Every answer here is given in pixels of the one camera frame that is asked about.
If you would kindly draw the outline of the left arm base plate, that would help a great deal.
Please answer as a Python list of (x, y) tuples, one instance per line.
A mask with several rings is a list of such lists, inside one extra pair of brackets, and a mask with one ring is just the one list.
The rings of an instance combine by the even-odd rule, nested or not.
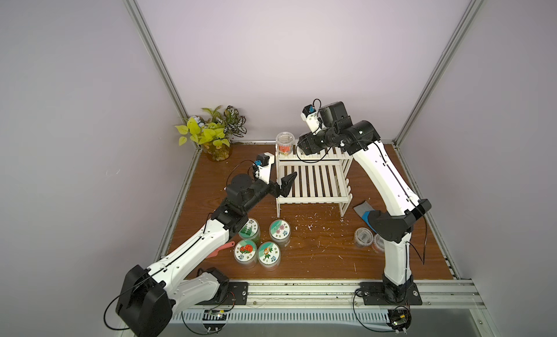
[(217, 294), (210, 300), (200, 305), (246, 305), (249, 293), (249, 283), (245, 281), (229, 282), (226, 288), (221, 287)]

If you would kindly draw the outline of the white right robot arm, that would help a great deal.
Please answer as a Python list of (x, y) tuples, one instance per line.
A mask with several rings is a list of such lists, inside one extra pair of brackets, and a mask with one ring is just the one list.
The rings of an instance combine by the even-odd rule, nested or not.
[(364, 169), (383, 199), (387, 208), (385, 213), (375, 213), (364, 205), (360, 205), (358, 211), (371, 230), (384, 240), (384, 300), (390, 304), (402, 304), (410, 296), (413, 285), (410, 269), (413, 227), (429, 212), (431, 203), (419, 198), (403, 180), (374, 126), (366, 120), (353, 123), (342, 102), (321, 108), (307, 105), (301, 118), (310, 129), (298, 140), (304, 154), (340, 148)]

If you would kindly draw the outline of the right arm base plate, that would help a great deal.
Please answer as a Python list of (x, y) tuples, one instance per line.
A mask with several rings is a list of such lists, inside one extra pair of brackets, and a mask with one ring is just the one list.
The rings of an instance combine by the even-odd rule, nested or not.
[(361, 282), (357, 297), (364, 300), (365, 305), (373, 306), (421, 306), (422, 297), (417, 285), (410, 280), (400, 286), (384, 282)]

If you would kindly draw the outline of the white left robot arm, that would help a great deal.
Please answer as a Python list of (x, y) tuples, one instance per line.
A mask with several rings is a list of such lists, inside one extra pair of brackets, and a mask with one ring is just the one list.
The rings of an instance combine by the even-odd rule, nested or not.
[(227, 197), (196, 234), (161, 260), (127, 272), (116, 314), (136, 336), (158, 336), (177, 312), (203, 302), (224, 302), (229, 278), (221, 271), (212, 267), (193, 279), (188, 274), (235, 237), (251, 209), (266, 196), (288, 196), (296, 177), (291, 173), (277, 183), (268, 175), (257, 180), (247, 174), (235, 176), (226, 187)]

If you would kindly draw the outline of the clear container red seeds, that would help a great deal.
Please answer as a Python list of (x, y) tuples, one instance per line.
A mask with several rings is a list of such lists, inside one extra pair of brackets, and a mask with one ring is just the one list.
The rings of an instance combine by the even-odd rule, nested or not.
[(290, 132), (281, 132), (276, 137), (276, 150), (279, 154), (287, 156), (292, 153), (295, 137)]

